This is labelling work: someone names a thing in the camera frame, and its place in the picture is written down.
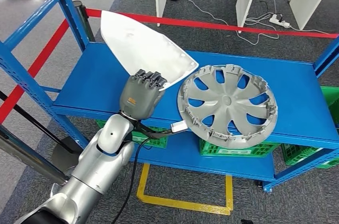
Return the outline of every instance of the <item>black pole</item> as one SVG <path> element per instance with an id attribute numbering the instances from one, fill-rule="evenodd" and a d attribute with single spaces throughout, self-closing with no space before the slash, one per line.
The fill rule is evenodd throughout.
<path id="1" fill-rule="evenodd" d="M 67 181 L 67 177 L 56 166 L 11 134 L 1 124 L 0 149 L 34 168 L 54 183 L 63 185 Z"/>
<path id="2" fill-rule="evenodd" d="M 95 42 L 94 35 L 93 34 L 92 29 L 91 28 L 91 25 L 88 22 L 88 16 L 86 12 L 86 7 L 82 5 L 82 2 L 81 1 L 73 1 L 73 5 L 76 7 L 78 15 L 80 17 L 81 22 L 82 26 L 85 28 L 85 31 L 86 32 L 89 41 Z"/>
<path id="3" fill-rule="evenodd" d="M 0 98 L 2 100 L 3 100 L 3 101 L 5 101 L 8 98 L 8 96 L 5 95 L 5 93 L 0 91 Z M 48 129 L 44 127 L 42 124 L 38 122 L 37 120 L 35 120 L 35 118 L 33 118 L 30 114 L 29 114 L 29 113 L 26 112 L 25 110 L 22 109 L 20 106 L 16 104 L 13 109 L 14 109 L 15 111 L 18 112 L 19 114 L 25 117 L 26 119 L 27 119 L 28 121 L 31 122 L 32 124 L 33 124 L 36 128 L 42 131 L 43 133 L 48 135 L 48 137 L 53 139 L 56 143 L 60 144 L 60 146 L 63 147 L 65 150 L 68 151 L 69 153 L 70 153 L 70 154 L 73 154 L 74 153 L 74 151 L 72 150 L 71 148 L 68 147 L 67 145 L 66 145 L 65 143 L 62 142 L 61 140 L 57 138 L 54 134 L 53 134 L 52 132 L 49 131 Z"/>

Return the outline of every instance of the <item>white label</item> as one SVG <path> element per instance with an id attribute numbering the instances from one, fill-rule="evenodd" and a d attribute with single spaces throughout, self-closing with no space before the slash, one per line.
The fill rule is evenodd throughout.
<path id="1" fill-rule="evenodd" d="M 230 149 L 220 149 L 218 154 L 242 154 L 242 155 L 248 155 L 251 154 L 252 150 L 230 150 Z"/>

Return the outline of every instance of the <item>gray robotic hand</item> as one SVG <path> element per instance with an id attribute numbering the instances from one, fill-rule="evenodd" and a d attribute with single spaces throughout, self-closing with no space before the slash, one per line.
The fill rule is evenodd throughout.
<path id="1" fill-rule="evenodd" d="M 163 96 L 160 91 L 167 80 L 159 72 L 140 69 L 128 78 L 120 96 L 121 112 L 134 120 L 149 118 L 154 108 Z"/>

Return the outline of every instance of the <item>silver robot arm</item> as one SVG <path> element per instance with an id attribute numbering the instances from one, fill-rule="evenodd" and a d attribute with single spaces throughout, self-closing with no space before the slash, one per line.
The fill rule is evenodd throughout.
<path id="1" fill-rule="evenodd" d="M 123 140 L 132 130 L 129 120 L 119 114 L 111 116 L 79 157 L 79 164 L 67 183 L 15 224 L 85 223 L 97 202 L 130 160 L 134 143 Z"/>
<path id="2" fill-rule="evenodd" d="M 165 91 L 160 89 L 165 82 L 160 73 L 146 73 L 142 69 L 129 77 L 120 96 L 121 114 L 111 116 L 85 148 L 79 164 L 60 191 L 15 224 L 85 223 L 97 202 L 133 154 L 134 143 L 124 139 L 138 121 L 152 115 L 163 96 Z"/>

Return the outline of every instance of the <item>blue shelf frame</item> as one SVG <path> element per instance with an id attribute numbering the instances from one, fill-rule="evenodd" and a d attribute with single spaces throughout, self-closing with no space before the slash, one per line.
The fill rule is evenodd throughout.
<path id="1" fill-rule="evenodd" d="M 57 3 L 60 5 L 80 49 L 83 52 L 79 63 L 76 65 L 75 69 L 62 89 L 54 89 L 48 86 L 39 85 L 11 53 L 14 48 L 22 41 L 26 35 Z M 115 59 L 106 45 L 88 41 L 85 29 L 82 27 L 80 19 L 72 5 L 72 0 L 46 0 L 42 6 L 23 22 L 5 42 L 0 41 L 0 67 L 3 68 L 5 72 L 13 78 L 13 80 L 54 118 L 78 144 L 85 148 L 88 144 L 88 141 L 74 125 L 69 122 L 66 115 L 107 119 L 112 114 L 117 112 L 119 108 L 117 106 L 118 102 L 114 100 L 119 95 L 119 91 L 118 91 L 117 88 L 123 86 L 123 84 L 115 85 L 115 87 L 117 87 L 115 88 L 115 93 L 104 92 L 102 97 L 98 98 L 97 100 L 101 101 L 100 104 L 103 104 L 103 106 L 92 106 L 91 102 L 86 99 L 85 95 L 87 94 L 83 94 L 83 92 L 82 94 L 77 96 L 71 95 L 72 87 L 75 85 L 80 85 L 81 78 L 79 78 L 79 76 L 82 75 L 82 70 L 83 71 L 86 66 L 94 65 L 93 61 L 91 60 L 91 54 L 93 53 L 94 50 L 97 54 L 103 56 L 102 59 L 99 59 L 100 62 L 106 61 L 104 63 L 110 64 L 109 62 L 106 62 L 106 60 Z M 307 101 L 309 101 L 309 104 L 314 104 L 312 102 L 312 99 L 316 101 L 316 107 L 310 106 L 310 109 L 314 110 L 315 108 L 317 113 L 315 113 L 314 115 L 312 114 L 312 112 L 307 112 L 304 115 L 304 118 L 307 119 L 307 121 L 312 123 L 311 126 L 309 126 L 310 131 L 307 132 L 305 126 L 298 127 L 297 123 L 295 122 L 300 119 L 299 117 L 297 119 L 290 116 L 290 119 L 288 119 L 287 116 L 288 111 L 283 111 L 286 109 L 287 106 L 284 109 L 282 108 L 282 106 L 285 105 L 287 102 L 284 102 L 282 99 L 282 97 L 284 97 L 283 93 L 279 93 L 281 91 L 279 89 L 285 87 L 286 84 L 279 85 L 282 82 L 270 79 L 267 80 L 269 81 L 269 85 L 273 88 L 273 93 L 278 93 L 276 96 L 277 97 L 278 104 L 280 108 L 279 122 L 279 119 L 283 120 L 284 122 L 292 122 L 287 125 L 278 123 L 275 131 L 270 137 L 270 141 L 322 147 L 324 149 L 318 151 L 296 165 L 287 168 L 285 171 L 275 174 L 272 154 L 265 158 L 251 159 L 245 157 L 223 158 L 200 156 L 199 155 L 197 147 L 198 139 L 192 132 L 185 132 L 169 139 L 168 148 L 166 149 L 153 148 L 149 151 L 143 149 L 140 154 L 140 162 L 201 172 L 230 174 L 233 176 L 260 180 L 263 181 L 264 191 L 272 191 L 273 186 L 283 183 L 293 177 L 309 171 L 319 164 L 339 156 L 339 137 L 336 133 L 334 125 L 330 119 L 330 114 L 325 100 L 321 96 L 320 87 L 316 82 L 316 78 L 320 77 L 339 56 L 339 37 L 334 40 L 313 64 L 254 57 L 216 55 L 213 53 L 201 52 L 190 52 L 190 54 L 199 62 L 200 65 L 205 63 L 205 60 L 202 57 L 208 56 L 208 59 L 207 60 L 210 64 L 213 64 L 213 61 L 214 61 L 214 63 L 222 62 L 222 64 L 233 62 L 240 64 L 244 68 L 250 67 L 248 70 L 255 74 L 262 75 L 265 79 L 267 79 L 270 75 L 265 75 L 264 71 L 255 71 L 255 68 L 251 66 L 251 64 L 260 63 L 267 66 L 276 66 L 275 69 L 280 69 L 281 71 L 283 71 L 284 68 L 290 69 L 295 66 L 297 66 L 296 68 L 297 69 L 294 69 L 294 72 L 297 72 L 299 69 L 302 69 L 303 72 L 299 76 L 305 76 L 305 82 L 309 85 L 302 87 L 302 85 L 300 84 L 300 82 L 298 82 L 293 84 L 292 87 L 296 87 L 296 93 L 304 94 Z M 113 62 L 112 65 L 115 66 L 115 71 L 120 73 L 120 82 L 122 82 L 124 77 L 128 77 L 125 72 L 124 73 L 119 68 L 119 63 Z M 92 82 L 92 87 L 95 87 L 95 85 L 98 85 L 98 82 L 100 82 L 98 81 L 100 79 L 97 78 L 97 74 L 86 78 L 86 80 L 89 80 L 89 82 L 91 79 L 95 80 L 94 82 Z M 177 116 L 177 111 L 173 108 L 173 105 L 175 104 L 174 96 L 177 95 L 176 91 L 177 91 L 179 86 L 180 83 L 170 88 L 159 103 L 159 107 L 155 111 L 155 114 L 152 118 L 146 120 L 146 123 L 150 126 L 168 127 L 174 121 L 179 120 L 180 117 Z M 297 87 L 301 87 L 303 91 L 306 92 L 301 92 L 300 90 L 298 90 Z M 45 91 L 57 92 L 59 95 L 54 102 L 53 102 L 45 93 Z M 111 98 L 110 102 L 105 99 L 107 97 Z M 76 98 L 78 98 L 79 103 L 82 106 L 75 104 L 74 100 L 76 100 Z M 171 111 L 164 112 L 168 105 L 171 107 Z M 298 109 L 300 108 L 300 106 L 296 105 L 295 107 Z M 322 119 L 317 124 L 315 124 L 316 117 L 319 117 L 319 115 Z"/>

